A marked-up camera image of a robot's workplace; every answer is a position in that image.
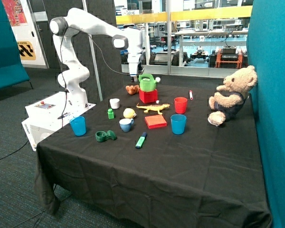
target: glass wall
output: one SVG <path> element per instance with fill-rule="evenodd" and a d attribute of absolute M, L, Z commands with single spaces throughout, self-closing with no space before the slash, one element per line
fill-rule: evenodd
<path fill-rule="evenodd" d="M 248 65 L 252 3 L 115 0 L 116 21 L 121 28 L 132 23 L 143 30 L 143 64 L 148 73 L 225 77 Z"/>

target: lemon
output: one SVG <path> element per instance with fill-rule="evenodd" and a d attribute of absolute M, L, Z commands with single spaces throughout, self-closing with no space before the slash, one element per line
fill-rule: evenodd
<path fill-rule="evenodd" d="M 127 119 L 132 119 L 136 116 L 136 113 L 133 109 L 131 108 L 126 108 L 123 112 L 123 116 Z"/>

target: red block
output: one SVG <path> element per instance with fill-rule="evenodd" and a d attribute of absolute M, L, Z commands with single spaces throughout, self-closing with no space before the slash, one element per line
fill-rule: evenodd
<path fill-rule="evenodd" d="M 167 122 L 162 115 L 146 116 L 144 120 L 146 121 L 149 129 L 167 126 Z"/>
<path fill-rule="evenodd" d="M 142 90 L 139 90 L 139 98 L 144 103 L 153 103 L 156 102 L 157 99 L 157 89 L 151 91 L 151 92 L 144 92 Z"/>

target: teal couch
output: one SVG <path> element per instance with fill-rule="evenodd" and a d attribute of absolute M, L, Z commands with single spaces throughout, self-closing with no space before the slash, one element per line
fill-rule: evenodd
<path fill-rule="evenodd" d="M 18 45 L 0 0 L 0 89 L 29 81 L 21 64 Z"/>
<path fill-rule="evenodd" d="M 255 0 L 247 38 L 256 129 L 273 227 L 285 228 L 285 1 Z"/>

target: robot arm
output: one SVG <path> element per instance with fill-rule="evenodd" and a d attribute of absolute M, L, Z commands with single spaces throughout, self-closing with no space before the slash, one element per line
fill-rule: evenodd
<path fill-rule="evenodd" d="M 80 88 L 79 83 L 89 77 L 89 70 L 80 64 L 74 52 L 71 38 L 80 31 L 90 35 L 109 35 L 112 37 L 112 45 L 116 49 L 128 50 L 129 72 L 134 81 L 141 68 L 142 33 L 138 29 L 126 28 L 120 30 L 97 17 L 81 9 L 72 8 L 66 17 L 54 18 L 50 22 L 53 32 L 53 41 L 60 61 L 66 64 L 69 70 L 58 76 L 61 86 L 68 89 L 72 103 L 77 106 L 87 105 L 86 92 Z"/>

